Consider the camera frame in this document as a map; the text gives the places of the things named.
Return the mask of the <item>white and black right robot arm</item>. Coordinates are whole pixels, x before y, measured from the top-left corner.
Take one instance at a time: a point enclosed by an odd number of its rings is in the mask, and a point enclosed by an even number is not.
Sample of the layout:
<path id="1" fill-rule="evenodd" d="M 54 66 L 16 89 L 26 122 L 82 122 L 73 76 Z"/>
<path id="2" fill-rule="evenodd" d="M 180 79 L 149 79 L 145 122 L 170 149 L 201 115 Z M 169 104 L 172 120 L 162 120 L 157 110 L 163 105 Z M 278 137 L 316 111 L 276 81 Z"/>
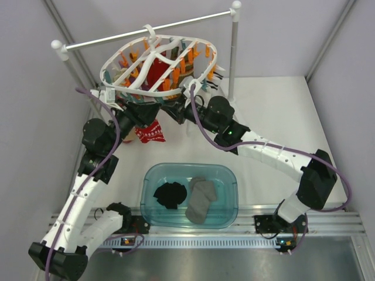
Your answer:
<path id="1" fill-rule="evenodd" d="M 221 96 L 211 98 L 208 105 L 199 105 L 186 97 L 179 97 L 161 108 L 179 124 L 190 121 L 203 131 L 213 133 L 216 148 L 257 160 L 299 184 L 297 191 L 281 201 L 269 220 L 268 226 L 272 232 L 292 231 L 300 216 L 309 210 L 320 211 L 324 208 L 338 179 L 331 169 L 330 156 L 324 150 L 318 149 L 310 154 L 264 139 L 238 123 L 234 119 L 234 108 Z"/>

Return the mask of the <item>white oval clip hanger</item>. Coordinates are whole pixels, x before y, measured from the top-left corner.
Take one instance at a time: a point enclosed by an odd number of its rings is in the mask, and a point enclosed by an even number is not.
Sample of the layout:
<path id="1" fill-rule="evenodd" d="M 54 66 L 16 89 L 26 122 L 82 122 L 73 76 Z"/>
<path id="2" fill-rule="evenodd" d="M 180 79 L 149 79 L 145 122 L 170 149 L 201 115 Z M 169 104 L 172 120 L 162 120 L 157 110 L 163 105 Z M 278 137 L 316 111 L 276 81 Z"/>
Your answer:
<path id="1" fill-rule="evenodd" d="M 173 98 L 185 79 L 216 87 L 225 69 L 218 65 L 213 43 L 176 35 L 158 35 L 145 25 L 147 35 L 123 45 L 102 66 L 100 80 L 117 92 L 135 97 Z"/>

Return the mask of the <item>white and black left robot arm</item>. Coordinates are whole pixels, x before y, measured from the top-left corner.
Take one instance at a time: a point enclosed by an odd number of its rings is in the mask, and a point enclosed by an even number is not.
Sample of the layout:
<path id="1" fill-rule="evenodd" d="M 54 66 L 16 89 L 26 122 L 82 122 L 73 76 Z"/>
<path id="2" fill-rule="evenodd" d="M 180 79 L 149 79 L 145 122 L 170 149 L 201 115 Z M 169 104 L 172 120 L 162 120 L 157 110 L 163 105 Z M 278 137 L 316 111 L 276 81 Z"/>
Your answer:
<path id="1" fill-rule="evenodd" d="M 109 123 L 99 118 L 85 123 L 82 143 L 86 151 L 70 195 L 49 232 L 29 248 L 30 257 L 46 278 L 55 275 L 79 280 L 92 254 L 111 234 L 131 229 L 131 209 L 121 203 L 111 203 L 94 224 L 86 230 L 83 226 L 117 167 L 114 152 L 135 126 L 151 125 L 160 107 L 153 102 L 129 102 L 124 110 L 108 110 Z"/>

